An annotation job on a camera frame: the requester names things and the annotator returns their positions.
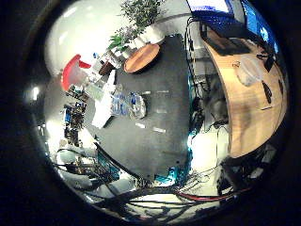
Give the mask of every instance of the cable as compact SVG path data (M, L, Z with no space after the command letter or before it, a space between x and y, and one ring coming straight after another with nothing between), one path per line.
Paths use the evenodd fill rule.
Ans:
M112 190L112 188L110 188L110 186L106 183L106 181L96 172L93 172L96 176L98 176L102 181L103 181L103 184L106 186L106 188L115 196L117 197L118 195L115 193L115 191Z
M157 194L174 194L174 188L171 186L156 186L152 188L144 188L144 189L138 189L134 191L128 191L125 193L122 193L118 195L117 197L113 197L110 199L107 199L103 202L97 203L98 207L105 208L106 206L112 206L116 203L121 202L129 202L131 199L147 196L147 195L157 195Z
M203 177L205 177L205 176L210 176L211 174L214 173L214 170L215 170L218 166L215 166L215 167L213 167L213 168L211 168L211 169L207 169L207 170L202 171L202 172L197 172L195 175L196 175L196 176L203 176ZM208 173L208 174L206 174L206 175L202 175L204 172L207 172L207 171L211 171L211 172Z
M181 189L181 191L187 191L187 190L191 190L191 189L193 189L195 186L197 186L199 184L199 181L198 181L198 179L196 179L196 182L193 184L193 185L191 185L191 186L189 186L189 187L187 187L187 188L182 188Z
M209 175L211 175L212 173L214 173L214 170L220 165L220 164L218 164L218 161L217 161L217 159L218 159L218 137L219 137L219 132L220 132L220 129L221 128L224 128L226 131L227 131L227 133L228 133L228 130L226 129L226 127L225 126L220 126L219 127L219 129L218 129L218 131L217 131L217 138L216 138L216 146L215 146L215 155L216 155L216 166L214 167L214 168L211 168L211 169L207 169L207 170L205 170L205 171L203 171L203 172L198 172L198 173L196 173L196 175L194 175L194 176L198 176L198 175L200 175L200 174L202 174L202 173L204 173L204 172L206 172L206 171L210 171L210 170L212 170L212 172L210 172L210 173L208 173L208 174L206 174L206 175L202 175L202 176L207 176L207 177L209 177ZM193 185L193 186L190 186L189 188L186 188L185 190L189 190L189 189L191 189L191 188L193 188L194 186L196 186L197 184L195 184L195 185Z
M188 26L189 26L192 22L200 22L200 19L199 19L199 18L194 18L194 17L188 18L188 20L187 20L187 25L186 25L186 29L188 28ZM192 39L191 39L190 29L189 29L188 35L189 35L189 47L191 47L191 42L190 42L190 41L192 41ZM193 69L193 77L192 77L193 82L194 82L194 75L195 75L195 72L194 72L194 69ZM210 91L211 91L211 90L210 90L210 86L209 86L209 84L208 84L207 77L206 77L206 84L208 85L208 88L209 88L209 89L205 89L205 88L203 87L203 84L204 84L204 83L200 82L199 84L200 84L201 88L202 88L204 91L206 91L206 92L210 92Z
M162 209L162 207L155 207L155 206L146 206L146 205L138 205L138 204L134 204L131 202L128 202L127 204L136 206L136 207L140 207L140 208L145 208L145 209ZM182 207L168 207L168 209L183 209L185 206Z
M158 204L173 204L173 205L194 205L194 202L161 202L161 201L129 201L134 203L158 203Z
M185 51L187 51L187 35L188 35L188 27L189 27L189 25L190 25L192 22L194 22L194 20L195 20L195 19L194 19L194 20L190 21L191 19L194 19L194 18L193 18L193 17L189 17L189 18L188 18L187 24L186 24L186 28L185 28L185 34L184 34L184 47L185 47ZM191 58L190 47L191 47L191 46L190 46L190 44L189 44L188 52L189 52L189 56L190 56L190 58ZM187 61L187 64L188 64L189 72L190 72L190 74L192 75L191 78L192 78L192 81L193 81L193 84L194 84L194 90L195 90L195 93L196 93L196 95L197 95L199 98L202 99L201 95L200 95L199 92L198 92L197 86L196 86L196 82L195 82L195 78L194 78L194 76L195 76L194 69L191 68L190 62L189 62L187 56L186 56L186 61Z
M60 167L72 167L72 168L86 168L86 169L90 169L92 168L92 166L90 167L89 165L88 166L85 166L85 165L82 165L82 166L75 166L75 165L72 165L72 164L57 164L57 163L54 163L52 162L53 166L55 166L56 168L58 168L59 170L64 170L66 172L68 172L66 169L62 169ZM115 174L114 172L104 172L102 174L99 174L101 176L111 176Z
M92 196L92 197L95 197L95 198L100 198L100 199L103 199L103 200L107 199L107 198L105 198L105 197L103 197L103 196L91 194L91 193L86 192L86 191L82 191L82 192L83 192L84 194L88 195L88 196Z
M195 195L189 195L189 194L184 194L181 192L177 192L177 194L181 197L186 198L187 200L191 200L191 201L196 201L196 202L216 202L216 201L223 201L225 199L231 198L235 195L241 194L245 191L250 190L251 187L239 190L239 191L235 191L235 192L231 192L230 194L227 195L222 195L222 196L195 196Z
M211 127L213 127L213 126L219 126L219 128L218 128L218 130L220 129L220 128L224 128L226 131L227 131L227 133L229 132L228 131L228 129L226 129L226 127L223 125L224 123L227 123L227 121L215 121L214 123L212 123L210 126L209 126L209 128L207 129L207 130L205 130L204 132L201 132L202 134L206 134L206 133L208 133L209 131L210 131L210 129L211 129Z
M59 152L62 152L62 151L69 151L69 152L72 152L72 153L75 153L75 154L79 154L79 155L81 155L82 157L86 157L83 153L78 153L78 152L75 151L75 150L67 149L67 148L58 149L56 153L59 153Z

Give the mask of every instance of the wooden desk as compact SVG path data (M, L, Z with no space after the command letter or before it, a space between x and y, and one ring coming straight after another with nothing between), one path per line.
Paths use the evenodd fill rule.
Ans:
M135 73L146 67L159 54L158 44L147 44L134 52L124 63L124 71Z
M280 126L287 109L287 90L281 71L275 63L269 73L265 70L262 61L259 60L258 64L263 74L263 81L273 93L270 105L266 101L262 83L256 83L248 88L238 80L232 64L240 61L241 56L256 58L256 54L260 53L257 46L242 41L251 49L251 53L220 56L204 42L213 58L225 91L230 122L229 153L234 158L254 151L270 138ZM283 95L278 80L283 84Z

